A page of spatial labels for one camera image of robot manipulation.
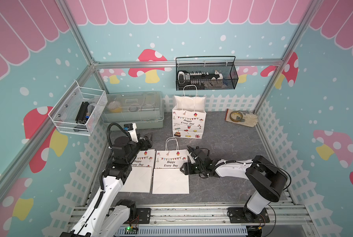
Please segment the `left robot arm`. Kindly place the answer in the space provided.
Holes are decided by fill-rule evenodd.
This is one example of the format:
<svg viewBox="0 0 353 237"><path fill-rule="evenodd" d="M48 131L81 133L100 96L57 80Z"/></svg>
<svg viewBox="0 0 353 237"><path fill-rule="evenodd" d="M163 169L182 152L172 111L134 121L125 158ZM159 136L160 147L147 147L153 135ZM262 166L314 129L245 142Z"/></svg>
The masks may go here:
<svg viewBox="0 0 353 237"><path fill-rule="evenodd" d="M138 153L152 148L151 138L141 137L136 129L135 123L108 125L110 154L99 178L99 190L79 221L70 231L62 232L62 237L112 237L124 223L135 220L135 202L124 199L115 207L112 203L127 181Z"/></svg>

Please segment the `paper bag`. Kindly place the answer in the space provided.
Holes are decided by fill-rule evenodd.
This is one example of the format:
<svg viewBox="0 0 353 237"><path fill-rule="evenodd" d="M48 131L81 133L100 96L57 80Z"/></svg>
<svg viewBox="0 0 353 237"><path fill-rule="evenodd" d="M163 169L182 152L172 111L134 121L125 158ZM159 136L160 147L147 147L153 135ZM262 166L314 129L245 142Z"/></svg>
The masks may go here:
<svg viewBox="0 0 353 237"><path fill-rule="evenodd" d="M187 162L187 150L179 148L175 137L168 138L165 149L156 152L152 193L189 194L189 176L180 171Z"/></svg>
<svg viewBox="0 0 353 237"><path fill-rule="evenodd" d="M172 109L172 134L176 138L202 139L205 122L206 98L175 95Z"/></svg>
<svg viewBox="0 0 353 237"><path fill-rule="evenodd" d="M140 151L132 163L132 171L128 176L121 193L149 193L155 163L156 151L150 149Z"/></svg>

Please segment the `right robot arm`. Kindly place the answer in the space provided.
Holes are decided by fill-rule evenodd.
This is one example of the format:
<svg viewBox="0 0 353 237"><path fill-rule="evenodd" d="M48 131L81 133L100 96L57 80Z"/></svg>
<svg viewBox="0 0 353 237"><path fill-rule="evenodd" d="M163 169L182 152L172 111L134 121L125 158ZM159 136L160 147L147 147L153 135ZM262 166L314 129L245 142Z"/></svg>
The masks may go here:
<svg viewBox="0 0 353 237"><path fill-rule="evenodd" d="M201 178L235 177L249 180L255 188L253 195L244 207L228 208L227 215L231 223L266 224L266 207L272 202L278 202L282 192L292 182L287 171L275 166L263 156L255 156L251 160L213 160L210 150L199 147L188 147L189 156L180 171L184 175L198 174Z"/></svg>

